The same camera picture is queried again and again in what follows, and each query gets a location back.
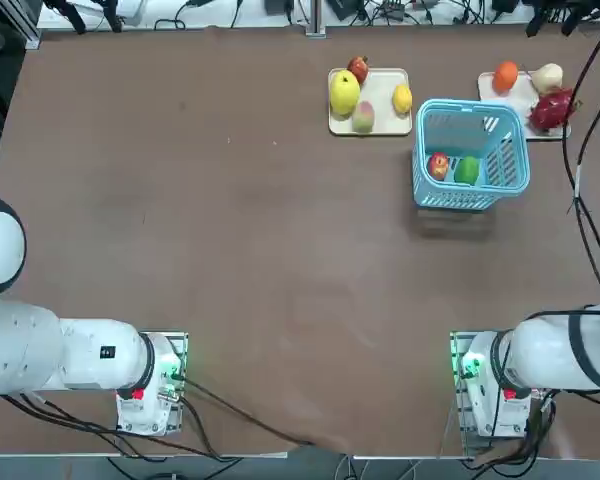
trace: orange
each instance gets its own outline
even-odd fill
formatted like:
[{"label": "orange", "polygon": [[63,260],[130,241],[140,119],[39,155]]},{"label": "orange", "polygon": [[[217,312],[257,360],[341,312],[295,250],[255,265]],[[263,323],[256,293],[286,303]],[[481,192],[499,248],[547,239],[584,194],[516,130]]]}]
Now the orange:
[{"label": "orange", "polygon": [[497,93],[505,93],[518,79],[518,66],[513,62],[501,63],[493,74],[493,89]]}]

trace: blue plastic basket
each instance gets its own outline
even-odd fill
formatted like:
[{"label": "blue plastic basket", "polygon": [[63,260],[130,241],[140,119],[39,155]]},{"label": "blue plastic basket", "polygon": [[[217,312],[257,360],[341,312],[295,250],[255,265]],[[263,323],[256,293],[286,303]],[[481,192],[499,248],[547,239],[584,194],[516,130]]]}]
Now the blue plastic basket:
[{"label": "blue plastic basket", "polygon": [[[427,171],[435,152],[449,157],[444,181]],[[455,183],[466,156],[480,161],[475,185]],[[506,105],[431,99],[416,116],[413,196],[423,207],[484,210],[503,197],[520,195],[531,177],[527,142],[516,112]]]}]

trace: white cylinder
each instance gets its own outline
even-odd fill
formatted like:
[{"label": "white cylinder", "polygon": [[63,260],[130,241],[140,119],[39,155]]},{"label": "white cylinder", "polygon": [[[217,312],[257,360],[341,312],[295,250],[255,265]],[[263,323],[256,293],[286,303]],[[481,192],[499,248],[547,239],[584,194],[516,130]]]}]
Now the white cylinder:
[{"label": "white cylinder", "polygon": [[147,347],[128,323],[61,319],[64,349],[45,390],[116,390],[136,384],[147,366]]},{"label": "white cylinder", "polygon": [[40,389],[62,357],[62,330],[45,308],[0,300],[0,394]]},{"label": "white cylinder", "polygon": [[[600,306],[588,310],[600,310]],[[583,315],[584,349],[600,375],[600,315]],[[521,387],[596,390],[582,371],[569,341],[568,315],[551,315],[522,322],[511,335],[506,375]]]}]

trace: yellow apple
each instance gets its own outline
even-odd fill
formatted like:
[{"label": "yellow apple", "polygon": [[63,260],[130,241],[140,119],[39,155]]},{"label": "yellow apple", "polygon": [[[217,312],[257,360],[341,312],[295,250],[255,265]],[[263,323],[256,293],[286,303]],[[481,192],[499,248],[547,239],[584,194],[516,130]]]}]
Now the yellow apple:
[{"label": "yellow apple", "polygon": [[360,84],[349,70],[336,73],[329,85],[329,103],[338,115],[349,115],[360,98]]}]

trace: apple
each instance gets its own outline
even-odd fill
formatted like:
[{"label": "apple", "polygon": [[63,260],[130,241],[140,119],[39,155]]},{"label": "apple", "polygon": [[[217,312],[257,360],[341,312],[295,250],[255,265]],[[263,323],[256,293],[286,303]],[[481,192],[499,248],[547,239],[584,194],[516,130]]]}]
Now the apple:
[{"label": "apple", "polygon": [[375,113],[373,111],[373,105],[369,102],[364,101],[356,105],[356,109],[351,115],[351,123],[353,130],[358,133],[369,133],[373,129],[373,122],[375,121]]},{"label": "apple", "polygon": [[349,62],[349,65],[347,65],[347,70],[355,75],[358,83],[362,86],[369,73],[367,57],[353,57]]},{"label": "apple", "polygon": [[449,157],[444,153],[434,153],[427,162],[427,171],[434,179],[443,182],[449,171]]},{"label": "apple", "polygon": [[360,84],[349,70],[340,70],[329,86],[329,103],[338,115],[346,116],[356,108],[360,98]]}]

